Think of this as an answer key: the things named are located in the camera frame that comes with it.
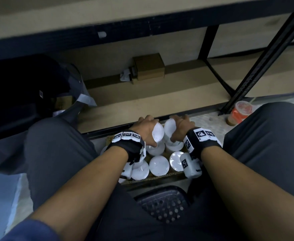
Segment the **dark gray pants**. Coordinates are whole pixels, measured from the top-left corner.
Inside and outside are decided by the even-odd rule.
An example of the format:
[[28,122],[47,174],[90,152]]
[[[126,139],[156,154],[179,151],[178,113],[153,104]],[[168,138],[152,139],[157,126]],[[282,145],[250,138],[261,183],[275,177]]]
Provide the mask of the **dark gray pants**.
[[[224,150],[294,196],[294,104],[263,105],[226,134]],[[65,121],[49,118],[29,129],[25,156],[37,209],[97,153],[94,145]],[[204,190],[184,216],[165,225],[137,206],[118,184],[101,214],[95,239],[223,240],[242,236],[206,172],[202,185]]]

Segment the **black bag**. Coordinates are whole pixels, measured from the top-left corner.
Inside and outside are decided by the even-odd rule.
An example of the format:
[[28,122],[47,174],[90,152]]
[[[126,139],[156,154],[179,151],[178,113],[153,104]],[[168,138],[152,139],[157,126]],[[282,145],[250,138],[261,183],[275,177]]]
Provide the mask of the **black bag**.
[[95,105],[82,78],[45,55],[0,61],[0,172],[25,172],[23,143],[35,122],[52,117],[52,98],[72,95],[77,99],[59,114],[70,123],[85,105]]

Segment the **black plastic stool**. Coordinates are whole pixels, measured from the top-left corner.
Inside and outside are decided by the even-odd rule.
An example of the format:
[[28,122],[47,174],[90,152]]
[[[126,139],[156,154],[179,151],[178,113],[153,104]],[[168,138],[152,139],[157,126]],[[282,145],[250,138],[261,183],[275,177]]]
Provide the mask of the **black plastic stool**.
[[151,216],[163,223],[170,223],[184,215],[190,202],[184,190],[177,186],[160,187],[134,198]]

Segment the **black wrist strap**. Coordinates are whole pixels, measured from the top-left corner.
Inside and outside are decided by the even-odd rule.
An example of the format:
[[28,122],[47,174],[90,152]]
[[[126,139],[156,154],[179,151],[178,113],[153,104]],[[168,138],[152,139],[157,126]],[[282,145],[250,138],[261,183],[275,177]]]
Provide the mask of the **black wrist strap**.
[[201,160],[201,152],[203,149],[209,146],[222,147],[221,142],[213,134],[210,129],[193,128],[190,129],[185,138],[184,144],[192,159]]
[[128,162],[130,164],[139,162],[141,154],[145,152],[144,149],[146,148],[141,136],[130,129],[116,134],[107,149],[112,146],[123,148],[128,153]]

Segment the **blue sleeve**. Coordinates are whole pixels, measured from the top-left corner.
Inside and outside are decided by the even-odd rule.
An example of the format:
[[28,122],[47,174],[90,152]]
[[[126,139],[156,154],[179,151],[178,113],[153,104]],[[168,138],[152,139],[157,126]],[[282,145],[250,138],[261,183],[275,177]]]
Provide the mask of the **blue sleeve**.
[[56,232],[43,222],[25,219],[0,241],[60,241]]

